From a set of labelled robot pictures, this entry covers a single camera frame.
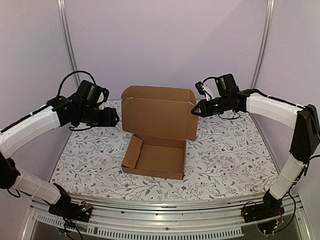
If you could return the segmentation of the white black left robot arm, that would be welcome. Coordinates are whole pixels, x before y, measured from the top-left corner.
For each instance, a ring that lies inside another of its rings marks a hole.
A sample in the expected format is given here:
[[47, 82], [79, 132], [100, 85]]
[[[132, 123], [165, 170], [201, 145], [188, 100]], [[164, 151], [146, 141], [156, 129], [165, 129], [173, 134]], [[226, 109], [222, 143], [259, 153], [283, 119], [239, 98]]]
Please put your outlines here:
[[93, 82], [83, 80], [77, 91], [69, 97], [58, 95], [39, 109], [22, 117], [0, 131], [0, 187], [14, 189], [38, 197], [51, 205], [63, 216], [74, 213], [69, 194], [60, 186], [39, 179], [18, 169], [12, 155], [39, 136], [71, 124], [78, 131], [83, 123], [88, 129], [115, 127], [119, 116], [115, 108], [100, 108], [108, 99], [109, 91]]

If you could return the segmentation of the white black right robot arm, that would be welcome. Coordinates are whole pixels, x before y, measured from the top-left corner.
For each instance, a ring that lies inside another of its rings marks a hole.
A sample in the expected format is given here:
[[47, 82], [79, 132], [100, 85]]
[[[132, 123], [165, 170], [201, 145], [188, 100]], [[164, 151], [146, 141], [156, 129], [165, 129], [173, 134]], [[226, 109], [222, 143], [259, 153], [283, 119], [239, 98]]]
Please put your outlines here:
[[289, 157], [277, 180], [264, 195], [259, 206], [262, 218], [269, 218], [278, 210], [278, 203], [308, 171], [310, 161], [317, 158], [320, 144], [320, 123], [314, 105], [305, 106], [262, 93], [256, 88], [240, 90], [231, 73], [207, 77], [195, 84], [205, 98], [191, 110], [205, 118], [227, 111], [256, 114], [281, 123], [293, 130]]

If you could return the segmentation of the brown cardboard box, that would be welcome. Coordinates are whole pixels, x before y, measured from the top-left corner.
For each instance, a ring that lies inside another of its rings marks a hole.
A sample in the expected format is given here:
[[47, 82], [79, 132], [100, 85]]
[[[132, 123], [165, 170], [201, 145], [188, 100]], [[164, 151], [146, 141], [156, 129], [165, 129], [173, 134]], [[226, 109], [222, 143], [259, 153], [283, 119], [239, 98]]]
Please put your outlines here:
[[121, 167], [127, 174], [182, 180], [187, 142], [197, 138], [192, 90], [130, 86], [121, 95], [122, 129], [131, 133]]

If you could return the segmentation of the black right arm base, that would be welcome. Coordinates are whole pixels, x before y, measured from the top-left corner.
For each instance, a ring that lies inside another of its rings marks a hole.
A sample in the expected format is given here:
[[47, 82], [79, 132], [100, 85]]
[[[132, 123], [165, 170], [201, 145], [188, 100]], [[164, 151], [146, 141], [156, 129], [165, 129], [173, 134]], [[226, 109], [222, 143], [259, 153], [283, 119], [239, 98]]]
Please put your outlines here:
[[251, 201], [252, 205], [247, 202], [241, 209], [241, 215], [246, 223], [265, 220], [268, 218], [280, 216], [285, 213], [282, 199], [276, 199], [268, 190], [263, 198], [262, 203]]

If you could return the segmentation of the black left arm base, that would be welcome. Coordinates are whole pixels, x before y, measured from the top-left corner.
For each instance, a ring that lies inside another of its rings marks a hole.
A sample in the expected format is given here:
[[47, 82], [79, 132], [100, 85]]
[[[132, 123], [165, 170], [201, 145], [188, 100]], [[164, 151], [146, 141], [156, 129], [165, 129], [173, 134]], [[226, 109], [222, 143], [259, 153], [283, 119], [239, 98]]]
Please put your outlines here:
[[60, 185], [54, 183], [54, 186], [59, 190], [60, 198], [57, 203], [50, 204], [48, 212], [65, 219], [88, 223], [92, 214], [93, 205], [86, 201], [73, 203], [71, 202], [70, 195]]

